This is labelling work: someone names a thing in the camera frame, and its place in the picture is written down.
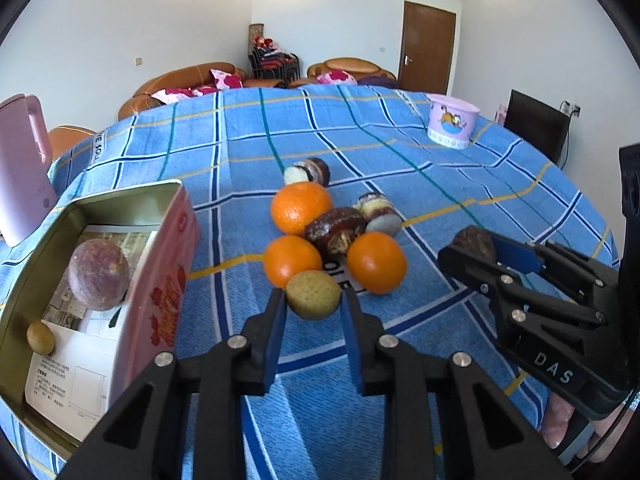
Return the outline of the right human hand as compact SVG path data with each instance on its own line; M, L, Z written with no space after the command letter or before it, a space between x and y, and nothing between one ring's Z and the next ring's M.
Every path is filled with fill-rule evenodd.
M619 406L614 413L606 419L597 420L593 423L594 434L590 438L589 443L578 452L577 456L579 458L584 458L597 445L598 441L614 425L615 419L617 415L620 414L621 409ZM570 405L555 393L550 394L546 414L544 414L544 420L542 421L540 430L540 434L550 448L557 448L564 439L568 429L568 422L573 416L574 411L573 405ZM591 463L601 463L606 460L611 454L616 442L620 440L619 433L618 428L615 428L600 448L590 456Z

